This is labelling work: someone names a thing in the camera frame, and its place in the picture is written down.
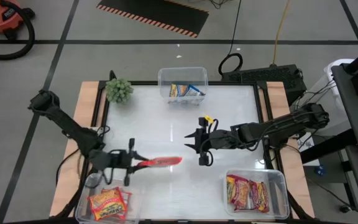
gray floor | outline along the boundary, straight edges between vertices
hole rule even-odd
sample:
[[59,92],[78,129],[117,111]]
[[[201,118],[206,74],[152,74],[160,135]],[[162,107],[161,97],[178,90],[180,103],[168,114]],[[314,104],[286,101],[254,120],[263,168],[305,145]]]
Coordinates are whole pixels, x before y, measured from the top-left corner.
[[[194,44],[193,40],[154,26],[96,9],[99,0],[18,0],[31,7],[37,17],[34,27],[37,40],[55,40],[53,44],[36,44],[23,58],[0,62],[0,206],[21,152],[32,120],[27,110],[29,100],[41,89],[47,75],[53,76],[50,89],[59,95],[62,108],[73,115],[82,81],[105,80],[113,69],[129,80],[156,80],[163,67],[202,66],[210,80],[219,80],[219,62],[229,51],[229,44],[209,44],[203,40],[230,40],[239,1],[226,3],[220,10],[208,1],[184,4],[209,11],[209,17]],[[347,0],[358,26],[358,1]],[[176,40],[171,44],[136,44],[114,42],[98,44],[65,44],[61,54],[58,44],[70,10],[76,11],[68,27],[67,40]],[[243,0],[234,52],[244,57],[243,69],[267,67],[272,62],[273,45],[285,0]],[[23,30],[20,39],[27,38]],[[339,0],[292,1],[284,22],[278,46],[277,64],[295,63],[303,70],[306,86],[311,87],[323,68],[339,58],[358,56],[358,40]],[[253,40],[267,40],[252,44]],[[298,40],[305,40],[302,45]],[[0,44],[0,52],[12,52],[21,45]],[[52,59],[58,63],[52,66]],[[235,61],[225,65],[226,70]],[[54,195],[55,169],[63,157],[67,140],[51,122],[41,118],[29,145],[22,172],[7,209],[5,222],[47,218]],[[346,198],[343,185],[328,185]],[[316,216],[323,220],[358,223],[358,214],[343,216],[339,202],[310,185]]]

clear plastic bin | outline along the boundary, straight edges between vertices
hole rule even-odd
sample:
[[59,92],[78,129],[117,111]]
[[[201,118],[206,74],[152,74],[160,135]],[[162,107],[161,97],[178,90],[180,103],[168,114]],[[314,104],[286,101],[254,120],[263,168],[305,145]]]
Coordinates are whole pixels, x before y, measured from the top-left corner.
[[[171,84],[193,85],[203,92],[204,96],[169,97]],[[198,105],[207,95],[208,75],[203,67],[162,68],[158,72],[158,85],[160,87],[160,94],[167,103]]]
[[223,195],[224,203],[226,204],[226,211],[228,214],[237,217],[241,220],[283,220],[290,215],[290,206],[288,203],[287,188],[285,186],[284,175],[278,170],[245,170],[245,169],[231,169],[226,173],[227,175],[236,175],[243,177],[247,180],[253,180],[255,182],[264,182],[266,184],[268,196],[269,196],[269,212],[262,213],[258,210],[236,210],[234,211],[234,205],[227,203],[227,182],[224,178]]
[[[87,186],[94,186],[98,183],[100,174],[91,174],[86,179]],[[129,197],[128,201],[128,212],[125,220],[121,220],[116,217],[106,217],[102,218],[99,221],[94,219],[92,214],[90,203],[88,200],[89,196],[100,194],[102,189],[113,189],[115,187],[120,187],[123,192],[130,192],[132,195]],[[142,205],[142,191],[133,187],[124,187],[124,184],[121,180],[114,180],[110,185],[106,185],[104,180],[100,182],[100,185],[95,189],[90,189],[84,187],[82,190],[80,201],[78,202],[77,209],[75,210],[75,218],[78,223],[81,224],[94,224],[94,223],[103,223],[103,224],[138,224],[139,222],[139,212],[140,206]]]

black and yellow striped mat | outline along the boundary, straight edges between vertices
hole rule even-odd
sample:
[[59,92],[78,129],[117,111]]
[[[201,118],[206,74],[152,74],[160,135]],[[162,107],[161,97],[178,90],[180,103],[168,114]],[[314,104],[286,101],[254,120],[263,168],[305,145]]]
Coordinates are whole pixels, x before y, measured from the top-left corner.
[[169,0],[102,0],[97,8],[194,38],[209,16],[207,11]]

red vacuum cleaner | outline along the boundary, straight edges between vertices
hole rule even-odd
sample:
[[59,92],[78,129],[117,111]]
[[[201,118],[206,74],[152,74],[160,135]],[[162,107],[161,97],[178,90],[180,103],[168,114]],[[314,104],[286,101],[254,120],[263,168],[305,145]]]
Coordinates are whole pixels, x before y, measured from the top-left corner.
[[19,50],[7,55],[0,55],[0,60],[12,60],[24,56],[34,45],[35,32],[31,19],[35,17],[33,10],[21,9],[15,0],[0,0],[0,33],[3,33],[8,40],[16,40],[17,30],[25,24],[29,30],[29,40]]

yellow clip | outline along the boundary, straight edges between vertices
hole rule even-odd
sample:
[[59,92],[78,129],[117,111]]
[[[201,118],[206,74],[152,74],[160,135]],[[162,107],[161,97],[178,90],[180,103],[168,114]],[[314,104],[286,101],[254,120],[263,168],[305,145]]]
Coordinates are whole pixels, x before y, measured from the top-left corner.
[[210,116],[206,115],[204,116],[205,120],[207,120],[208,122],[210,122],[211,124],[214,122],[214,119],[212,119]]

